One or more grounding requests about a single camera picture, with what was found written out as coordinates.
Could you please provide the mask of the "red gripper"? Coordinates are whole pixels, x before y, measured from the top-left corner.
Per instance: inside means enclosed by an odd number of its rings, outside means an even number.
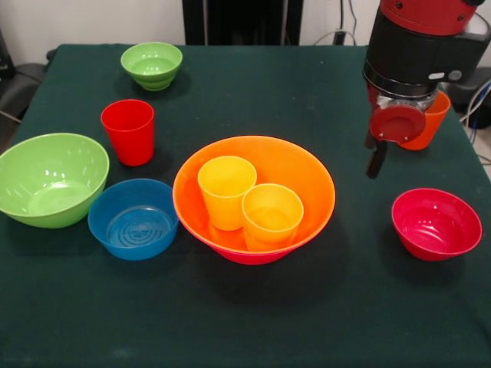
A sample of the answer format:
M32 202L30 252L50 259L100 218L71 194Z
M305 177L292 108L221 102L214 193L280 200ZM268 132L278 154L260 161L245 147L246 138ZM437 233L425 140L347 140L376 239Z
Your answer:
M386 95L369 82L367 94L371 116L364 145L372 155L366 173L376 179L387 155L387 142L406 143L423 132L425 101Z

